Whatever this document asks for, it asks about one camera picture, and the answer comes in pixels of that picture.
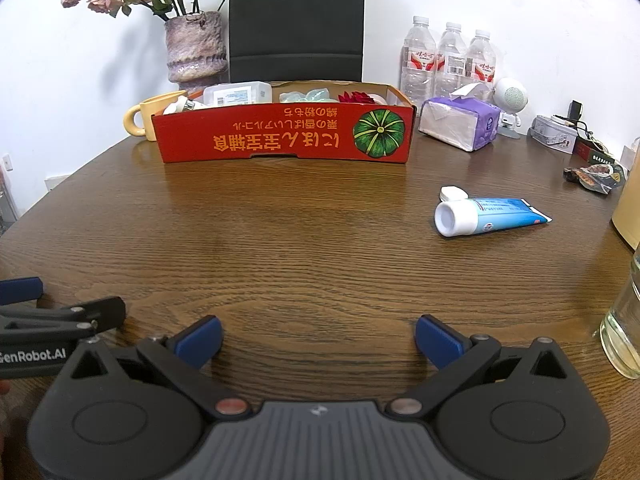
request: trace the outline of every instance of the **blue tube label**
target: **blue tube label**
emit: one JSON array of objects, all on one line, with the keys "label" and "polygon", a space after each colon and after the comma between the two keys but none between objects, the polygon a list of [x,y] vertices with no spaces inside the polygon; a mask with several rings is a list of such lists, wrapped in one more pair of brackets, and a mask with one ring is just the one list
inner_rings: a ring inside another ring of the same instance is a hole
[{"label": "blue tube label", "polygon": [[474,234],[551,222],[551,218],[516,198],[475,198],[478,225]]}]

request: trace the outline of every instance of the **red cardboard box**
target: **red cardboard box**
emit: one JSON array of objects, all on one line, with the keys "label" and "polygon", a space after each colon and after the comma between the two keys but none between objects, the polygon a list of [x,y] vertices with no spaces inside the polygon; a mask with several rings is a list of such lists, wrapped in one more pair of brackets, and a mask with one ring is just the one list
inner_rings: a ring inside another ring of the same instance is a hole
[{"label": "red cardboard box", "polygon": [[[389,85],[341,81],[272,83],[273,103],[237,105],[152,118],[164,162],[295,155],[406,162],[415,107]],[[388,105],[280,104],[280,94],[328,88],[331,98],[354,90]]]}]

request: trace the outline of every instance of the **wooden table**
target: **wooden table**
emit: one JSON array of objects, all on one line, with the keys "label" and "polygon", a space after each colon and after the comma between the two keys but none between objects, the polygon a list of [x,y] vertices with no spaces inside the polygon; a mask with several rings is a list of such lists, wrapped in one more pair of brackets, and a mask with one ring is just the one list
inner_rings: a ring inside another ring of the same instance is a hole
[{"label": "wooden table", "polygon": [[[216,314],[225,344],[204,371],[252,402],[389,400],[427,373],[412,341],[423,313],[503,344],[551,336],[611,426],[597,478],[638,480],[640,382],[621,377],[594,336],[631,251],[609,222],[617,196],[564,181],[569,160],[532,139],[499,137],[469,154],[418,135],[405,166],[163,165],[155,143],[129,138],[0,238],[0,278],[42,277],[43,304],[120,295],[130,311],[108,336],[118,344]],[[442,238],[433,211],[445,184],[526,198],[554,221]],[[4,402],[9,479],[39,478],[24,433],[49,383],[14,381]]]}]

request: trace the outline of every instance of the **beige container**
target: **beige container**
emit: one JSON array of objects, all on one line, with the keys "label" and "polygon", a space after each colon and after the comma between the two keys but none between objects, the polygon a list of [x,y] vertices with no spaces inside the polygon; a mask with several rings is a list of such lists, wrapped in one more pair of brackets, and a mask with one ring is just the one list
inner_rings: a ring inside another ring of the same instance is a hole
[{"label": "beige container", "polygon": [[640,150],[611,218],[618,232],[635,250],[640,242]]}]

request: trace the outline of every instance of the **flower vase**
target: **flower vase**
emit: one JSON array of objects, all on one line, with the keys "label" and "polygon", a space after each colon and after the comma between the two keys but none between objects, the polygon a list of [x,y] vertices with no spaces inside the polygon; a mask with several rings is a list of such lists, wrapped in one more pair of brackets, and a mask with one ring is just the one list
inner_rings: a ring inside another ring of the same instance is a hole
[{"label": "flower vase", "polygon": [[176,16],[164,30],[169,81],[187,92],[222,82],[228,63],[219,12]]}]

